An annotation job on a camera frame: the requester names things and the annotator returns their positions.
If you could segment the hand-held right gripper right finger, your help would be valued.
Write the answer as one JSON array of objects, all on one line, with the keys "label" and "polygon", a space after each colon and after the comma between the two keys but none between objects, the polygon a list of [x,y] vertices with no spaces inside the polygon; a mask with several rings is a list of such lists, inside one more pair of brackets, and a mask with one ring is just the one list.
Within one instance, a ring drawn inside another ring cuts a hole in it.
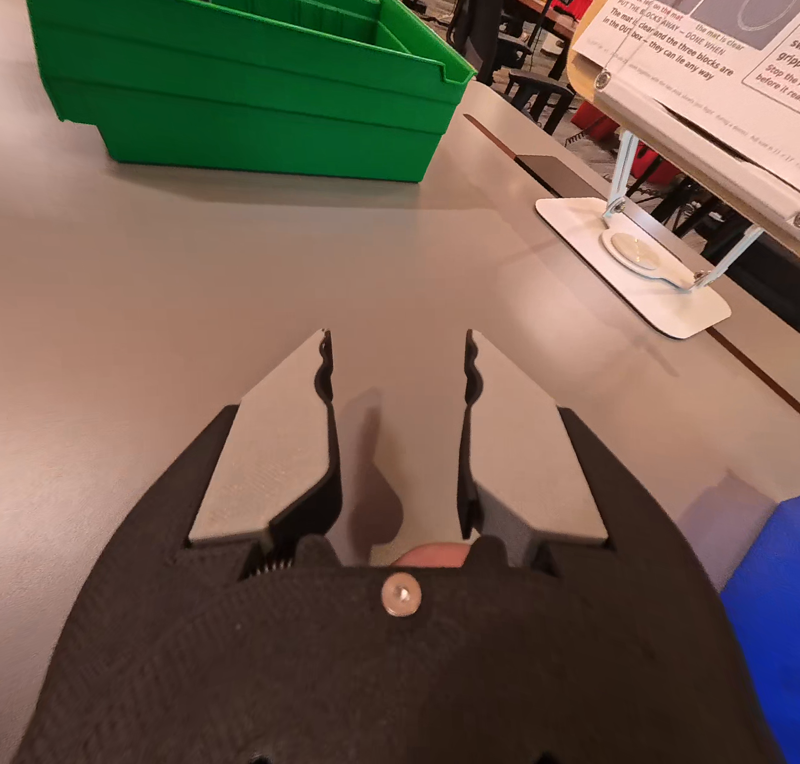
[{"label": "hand-held right gripper right finger", "polygon": [[544,542],[600,547],[608,532],[559,406],[477,330],[465,336],[458,450],[462,537],[500,540],[512,567]]}]

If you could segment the green plastic bin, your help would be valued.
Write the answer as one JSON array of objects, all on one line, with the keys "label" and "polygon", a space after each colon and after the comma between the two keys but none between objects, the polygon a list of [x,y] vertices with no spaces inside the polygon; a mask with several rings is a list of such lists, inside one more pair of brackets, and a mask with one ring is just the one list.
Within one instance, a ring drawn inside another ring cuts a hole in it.
[{"label": "green plastic bin", "polygon": [[398,0],[26,0],[112,159],[420,182],[475,69]]}]

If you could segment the blue plastic bin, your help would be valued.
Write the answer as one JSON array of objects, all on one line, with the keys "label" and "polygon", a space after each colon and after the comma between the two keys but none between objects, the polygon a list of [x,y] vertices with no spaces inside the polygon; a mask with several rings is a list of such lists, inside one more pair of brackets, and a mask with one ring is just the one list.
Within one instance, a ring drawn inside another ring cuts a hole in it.
[{"label": "blue plastic bin", "polygon": [[770,729],[799,762],[799,498],[781,502],[721,593]]}]

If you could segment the red bag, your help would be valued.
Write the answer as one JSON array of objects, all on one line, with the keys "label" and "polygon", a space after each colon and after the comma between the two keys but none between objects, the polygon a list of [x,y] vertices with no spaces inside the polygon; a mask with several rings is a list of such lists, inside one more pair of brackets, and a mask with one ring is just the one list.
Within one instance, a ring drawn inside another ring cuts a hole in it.
[{"label": "red bag", "polygon": [[[568,139],[570,143],[586,139],[607,143],[613,137],[622,136],[619,124],[587,101],[581,102],[570,121],[579,132]],[[679,170],[673,164],[645,142],[638,142],[630,171],[631,178],[653,187],[667,187],[678,176]]]}]

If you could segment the black office chair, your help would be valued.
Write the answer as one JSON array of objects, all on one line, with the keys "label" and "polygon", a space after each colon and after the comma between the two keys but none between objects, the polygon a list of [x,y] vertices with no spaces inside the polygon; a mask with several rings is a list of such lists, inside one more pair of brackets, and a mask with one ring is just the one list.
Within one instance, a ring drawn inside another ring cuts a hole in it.
[{"label": "black office chair", "polygon": [[491,87],[497,71],[506,74],[503,98],[553,135],[575,98],[557,79],[524,70],[530,45],[501,31],[504,0],[457,0],[446,40]]}]

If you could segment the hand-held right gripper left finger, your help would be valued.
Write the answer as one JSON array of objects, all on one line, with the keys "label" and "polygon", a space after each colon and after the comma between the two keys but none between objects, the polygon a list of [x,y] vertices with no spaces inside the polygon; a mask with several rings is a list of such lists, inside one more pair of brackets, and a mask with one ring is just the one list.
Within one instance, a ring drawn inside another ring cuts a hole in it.
[{"label": "hand-held right gripper left finger", "polygon": [[332,338],[316,330],[237,406],[189,532],[192,546],[255,540],[293,549],[343,507]]}]

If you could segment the printed instruction sheet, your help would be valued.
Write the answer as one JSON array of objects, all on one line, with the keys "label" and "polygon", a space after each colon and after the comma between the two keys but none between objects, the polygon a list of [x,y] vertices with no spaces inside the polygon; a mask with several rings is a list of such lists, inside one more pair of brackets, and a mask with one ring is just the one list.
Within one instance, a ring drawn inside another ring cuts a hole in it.
[{"label": "printed instruction sheet", "polygon": [[798,189],[799,0],[605,0],[577,54]]}]

